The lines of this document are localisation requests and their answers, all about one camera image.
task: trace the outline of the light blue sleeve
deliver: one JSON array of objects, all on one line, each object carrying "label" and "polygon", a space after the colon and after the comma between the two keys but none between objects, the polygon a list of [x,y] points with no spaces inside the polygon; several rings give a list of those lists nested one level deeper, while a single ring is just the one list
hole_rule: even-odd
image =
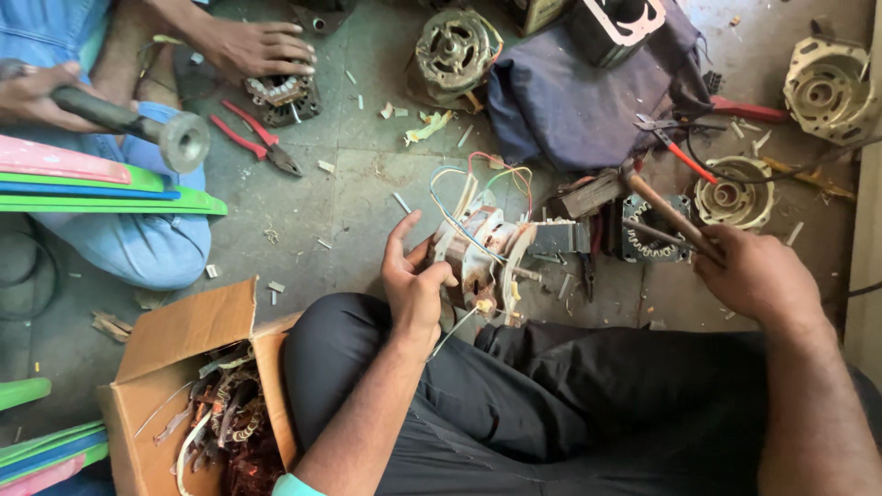
[{"label": "light blue sleeve", "polygon": [[293,474],[285,474],[279,477],[273,488],[273,496],[325,496],[321,492],[312,489]]}]

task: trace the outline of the black pants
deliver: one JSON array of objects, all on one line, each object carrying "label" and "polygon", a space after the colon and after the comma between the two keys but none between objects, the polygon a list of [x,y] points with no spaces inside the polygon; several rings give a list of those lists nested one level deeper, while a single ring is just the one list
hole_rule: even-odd
[{"label": "black pants", "polygon": [[[302,449],[391,324],[387,304],[346,293],[291,329]],[[853,377],[879,440],[882,398]],[[427,364],[377,494],[756,494],[765,425],[760,333],[486,327]]]}]

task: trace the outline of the wooden hammer handle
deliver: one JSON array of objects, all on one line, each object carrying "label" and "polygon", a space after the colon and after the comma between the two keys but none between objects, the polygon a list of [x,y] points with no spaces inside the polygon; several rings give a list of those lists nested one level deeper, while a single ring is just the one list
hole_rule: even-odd
[{"label": "wooden hammer handle", "polygon": [[720,248],[711,242],[699,228],[695,227],[689,219],[670,205],[661,195],[640,177],[639,174],[629,174],[626,178],[628,186],[637,193],[650,207],[658,212],[664,219],[670,222],[671,227],[683,233],[686,241],[692,243],[699,250],[699,253],[713,260],[720,267],[726,267],[726,257]]}]

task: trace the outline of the hand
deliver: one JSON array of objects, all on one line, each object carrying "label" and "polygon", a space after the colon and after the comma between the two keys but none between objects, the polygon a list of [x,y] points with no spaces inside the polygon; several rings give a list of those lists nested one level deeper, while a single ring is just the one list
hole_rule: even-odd
[{"label": "hand", "polygon": [[695,272],[728,308],[766,327],[801,318],[824,318],[818,284],[793,249],[776,237],[730,226],[702,229],[726,253],[723,269],[696,255]]},{"label": "hand", "polygon": [[[303,29],[288,22],[235,22],[210,18],[192,43],[208,62],[239,86],[245,78],[276,74],[310,75],[316,50],[295,38]],[[298,64],[292,60],[303,61]]]},{"label": "hand", "polygon": [[415,210],[395,226],[386,241],[383,257],[383,284],[392,307],[392,337],[400,339],[418,359],[425,360],[441,335],[440,286],[456,286],[456,278],[447,262],[435,262],[425,270],[429,239],[404,255],[404,236],[420,220],[422,212]]},{"label": "hand", "polygon": [[79,80],[79,64],[65,62],[55,67],[25,65],[23,76],[0,81],[0,122],[21,121],[52,124],[75,132],[108,132],[98,124],[58,108],[49,98],[59,86],[75,86],[104,99],[97,91]]}]

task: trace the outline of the blue wire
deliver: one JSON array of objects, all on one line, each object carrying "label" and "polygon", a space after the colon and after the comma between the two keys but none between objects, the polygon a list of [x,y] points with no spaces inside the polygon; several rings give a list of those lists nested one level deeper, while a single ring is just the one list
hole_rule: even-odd
[{"label": "blue wire", "polygon": [[488,250],[483,244],[481,244],[477,239],[475,239],[474,237],[472,237],[472,235],[469,234],[468,231],[466,230],[465,226],[463,226],[462,224],[460,224],[459,221],[457,221],[456,219],[454,219],[454,218],[453,218],[453,215],[451,215],[451,213],[447,211],[447,208],[444,206],[444,204],[441,203],[441,199],[439,199],[439,198],[438,198],[438,195],[435,193],[435,186],[434,186],[432,183],[434,183],[434,181],[435,181],[435,176],[437,176],[437,173],[438,173],[439,171],[441,171],[441,170],[445,170],[445,169],[453,169],[453,170],[458,170],[458,171],[460,171],[460,172],[466,172],[465,170],[460,169],[459,167],[453,167],[453,166],[451,166],[451,165],[443,165],[443,166],[441,166],[441,167],[435,169],[435,171],[432,172],[432,177],[431,177],[431,179],[429,180],[429,193],[432,195],[432,198],[434,198],[435,201],[441,206],[441,211],[442,211],[442,213],[444,214],[444,216],[447,217],[448,219],[450,219],[451,221],[453,221],[453,223],[455,223],[457,226],[460,227],[460,229],[462,229],[462,232],[460,232],[460,234],[464,234],[464,235],[466,235],[466,237],[468,237],[469,239],[471,239],[472,241],[474,241],[478,246],[481,246],[481,247],[483,248],[483,250],[484,250],[486,253],[488,253],[491,257],[494,257],[495,259],[498,259],[499,261],[503,261],[503,262],[505,262],[506,260],[505,260],[501,255],[498,255],[498,254],[496,254],[496,253],[494,253],[494,252],[491,252],[491,251]]}]

